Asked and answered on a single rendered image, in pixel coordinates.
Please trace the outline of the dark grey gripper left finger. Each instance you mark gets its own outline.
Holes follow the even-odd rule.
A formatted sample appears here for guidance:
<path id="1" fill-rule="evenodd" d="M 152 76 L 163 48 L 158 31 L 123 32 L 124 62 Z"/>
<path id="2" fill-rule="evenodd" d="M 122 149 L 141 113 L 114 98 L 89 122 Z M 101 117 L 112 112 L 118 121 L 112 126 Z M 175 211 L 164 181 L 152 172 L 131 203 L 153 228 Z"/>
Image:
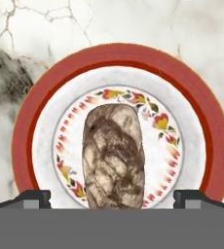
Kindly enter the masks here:
<path id="1" fill-rule="evenodd" d="M 27 190 L 14 199 L 0 202 L 0 208 L 8 209 L 51 209 L 49 190 Z"/>

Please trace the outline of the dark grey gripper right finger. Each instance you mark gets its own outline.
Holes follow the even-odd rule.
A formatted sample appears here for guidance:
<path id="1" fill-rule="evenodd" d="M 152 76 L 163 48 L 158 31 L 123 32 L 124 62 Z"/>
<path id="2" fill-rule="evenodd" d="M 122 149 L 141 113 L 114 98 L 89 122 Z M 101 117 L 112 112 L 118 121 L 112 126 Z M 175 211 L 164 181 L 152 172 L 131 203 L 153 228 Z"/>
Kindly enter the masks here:
<path id="1" fill-rule="evenodd" d="M 173 192 L 174 209 L 224 208 L 224 203 L 212 200 L 198 190 L 175 190 Z"/>

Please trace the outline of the brown bread loaf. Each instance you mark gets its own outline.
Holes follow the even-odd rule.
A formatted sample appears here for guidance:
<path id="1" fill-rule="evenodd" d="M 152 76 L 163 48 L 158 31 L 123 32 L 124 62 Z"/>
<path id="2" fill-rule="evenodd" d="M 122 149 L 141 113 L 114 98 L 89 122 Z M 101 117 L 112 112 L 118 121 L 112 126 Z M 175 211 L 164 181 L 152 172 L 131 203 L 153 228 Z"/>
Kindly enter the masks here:
<path id="1" fill-rule="evenodd" d="M 91 110 L 83 131 L 82 163 L 91 209 L 139 209 L 145 157 L 135 110 L 105 104 Z"/>

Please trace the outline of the red rimmed floral plate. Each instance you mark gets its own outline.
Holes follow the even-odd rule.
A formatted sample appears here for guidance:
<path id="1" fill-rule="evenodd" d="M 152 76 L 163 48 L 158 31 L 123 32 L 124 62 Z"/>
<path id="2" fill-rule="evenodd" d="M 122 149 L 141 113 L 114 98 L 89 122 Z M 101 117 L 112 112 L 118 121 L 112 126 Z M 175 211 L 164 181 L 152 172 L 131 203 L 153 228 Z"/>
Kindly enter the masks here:
<path id="1" fill-rule="evenodd" d="M 32 136 L 42 109 L 67 81 L 105 66 L 130 66 L 167 80 L 190 102 L 203 127 L 205 176 L 200 191 L 214 200 L 224 198 L 224 112 L 210 88 L 185 63 L 160 50 L 137 44 L 112 43 L 83 49 L 57 62 L 23 100 L 12 139 L 12 165 L 19 191 L 38 188 L 32 170 Z"/>

